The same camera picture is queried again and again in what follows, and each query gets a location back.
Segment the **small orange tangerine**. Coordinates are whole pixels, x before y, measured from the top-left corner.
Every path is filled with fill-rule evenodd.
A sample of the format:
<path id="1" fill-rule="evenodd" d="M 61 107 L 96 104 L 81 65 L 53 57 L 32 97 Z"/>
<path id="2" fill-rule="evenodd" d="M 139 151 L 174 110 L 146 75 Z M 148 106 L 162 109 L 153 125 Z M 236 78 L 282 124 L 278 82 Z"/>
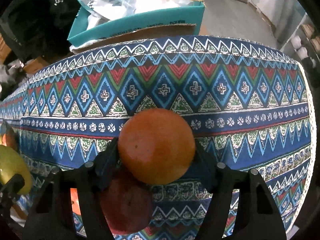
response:
<path id="1" fill-rule="evenodd" d="M 70 193 L 71 193 L 72 211 L 77 215 L 81 215 L 77 189 L 71 188 Z"/>

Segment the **black hanging jacket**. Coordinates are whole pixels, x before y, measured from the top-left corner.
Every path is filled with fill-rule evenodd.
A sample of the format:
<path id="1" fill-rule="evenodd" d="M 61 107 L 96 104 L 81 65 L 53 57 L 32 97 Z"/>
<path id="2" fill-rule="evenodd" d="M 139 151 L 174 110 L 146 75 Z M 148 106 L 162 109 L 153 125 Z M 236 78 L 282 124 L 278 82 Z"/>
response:
<path id="1" fill-rule="evenodd" d="M 69 54 L 67 40 L 80 9 L 77 0 L 1 0 L 1 35 L 22 62 Z"/>

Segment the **patterned blue tablecloth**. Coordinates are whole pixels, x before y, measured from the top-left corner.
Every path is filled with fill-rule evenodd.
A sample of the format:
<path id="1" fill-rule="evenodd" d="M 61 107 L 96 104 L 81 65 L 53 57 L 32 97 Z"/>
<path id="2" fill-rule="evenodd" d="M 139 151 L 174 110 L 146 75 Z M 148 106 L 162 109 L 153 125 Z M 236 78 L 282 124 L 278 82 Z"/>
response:
<path id="1" fill-rule="evenodd" d="M 138 40 L 92 49 L 38 71 L 1 102 L 33 188 L 49 171 L 92 161 L 149 108 L 181 115 L 202 147 L 232 169 L 257 169 L 290 231 L 316 160 L 317 125 L 302 65 L 256 42 L 214 36 Z"/>

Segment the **dark red apple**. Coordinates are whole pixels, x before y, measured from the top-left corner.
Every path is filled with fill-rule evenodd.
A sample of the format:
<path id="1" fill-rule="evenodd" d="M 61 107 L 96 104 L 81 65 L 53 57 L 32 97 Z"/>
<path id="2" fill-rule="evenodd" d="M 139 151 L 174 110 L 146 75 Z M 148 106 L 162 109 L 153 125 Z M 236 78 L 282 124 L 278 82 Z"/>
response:
<path id="1" fill-rule="evenodd" d="M 111 232 L 129 235 L 149 225 L 152 193 L 125 167 L 118 168 L 108 189 L 99 194 L 100 205 Z"/>

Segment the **small wooden drawer box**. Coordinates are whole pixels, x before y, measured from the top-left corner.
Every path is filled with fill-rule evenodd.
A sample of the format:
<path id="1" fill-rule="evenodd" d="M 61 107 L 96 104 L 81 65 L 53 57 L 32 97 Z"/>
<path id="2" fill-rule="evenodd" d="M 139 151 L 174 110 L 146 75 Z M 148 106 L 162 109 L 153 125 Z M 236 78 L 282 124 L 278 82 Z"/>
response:
<path id="1" fill-rule="evenodd" d="M 54 62 L 55 62 L 54 59 L 39 56 L 35 59 L 28 61 L 24 65 L 23 70 L 27 74 L 35 74 L 36 72 L 42 70 L 43 68 L 49 66 L 50 64 L 52 64 Z"/>

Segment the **shoe rack with shoes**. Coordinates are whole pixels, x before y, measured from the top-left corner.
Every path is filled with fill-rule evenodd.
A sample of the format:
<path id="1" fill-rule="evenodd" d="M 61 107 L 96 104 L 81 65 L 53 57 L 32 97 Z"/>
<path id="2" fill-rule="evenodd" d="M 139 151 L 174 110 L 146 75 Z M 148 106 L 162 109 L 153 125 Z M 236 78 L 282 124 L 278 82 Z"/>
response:
<path id="1" fill-rule="evenodd" d="M 310 59 L 312 68 L 319 76 L 319 29 L 307 13 L 303 15 L 280 51 L 301 64 L 304 59 Z"/>

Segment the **brown cardboard box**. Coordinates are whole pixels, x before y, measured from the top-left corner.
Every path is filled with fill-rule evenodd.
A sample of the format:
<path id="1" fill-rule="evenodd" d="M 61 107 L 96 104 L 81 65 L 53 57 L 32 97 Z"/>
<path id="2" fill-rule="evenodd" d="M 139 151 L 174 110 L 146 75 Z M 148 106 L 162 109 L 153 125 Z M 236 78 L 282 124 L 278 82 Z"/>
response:
<path id="1" fill-rule="evenodd" d="M 109 38 L 100 38 L 98 40 L 89 40 L 79 47 L 70 46 L 70 51 L 73 54 L 78 54 L 87 50 L 95 49 L 116 43 L 131 42 L 138 40 L 148 40 L 161 37 L 171 37 L 179 35 L 192 35 L 196 29 L 196 24 L 172 24 L 172 25 L 159 25 L 156 27 L 148 27 L 116 35 Z"/>

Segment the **orange with stem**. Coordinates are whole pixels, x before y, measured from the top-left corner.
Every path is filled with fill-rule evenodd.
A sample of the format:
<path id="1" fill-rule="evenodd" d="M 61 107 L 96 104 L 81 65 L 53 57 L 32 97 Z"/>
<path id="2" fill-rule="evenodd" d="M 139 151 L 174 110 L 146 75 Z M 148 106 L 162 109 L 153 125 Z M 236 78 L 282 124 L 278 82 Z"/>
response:
<path id="1" fill-rule="evenodd" d="M 165 185 L 181 178 L 191 166 L 196 146 L 188 123 L 161 108 L 131 117 L 118 137 L 121 162 L 146 184 Z"/>

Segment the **teal storage box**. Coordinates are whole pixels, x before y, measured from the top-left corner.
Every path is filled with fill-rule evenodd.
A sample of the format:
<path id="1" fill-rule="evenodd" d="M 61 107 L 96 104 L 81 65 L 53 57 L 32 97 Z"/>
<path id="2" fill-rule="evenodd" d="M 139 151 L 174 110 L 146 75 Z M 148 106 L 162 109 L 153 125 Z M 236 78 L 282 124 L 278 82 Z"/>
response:
<path id="1" fill-rule="evenodd" d="M 67 40 L 71 45 L 79 47 L 91 40 L 110 38 L 149 27 L 177 24 L 195 25 L 194 34 L 198 34 L 204 9 L 204 3 L 195 1 L 190 6 L 154 10 L 125 16 L 88 29 L 89 12 L 81 7 L 73 22 Z"/>

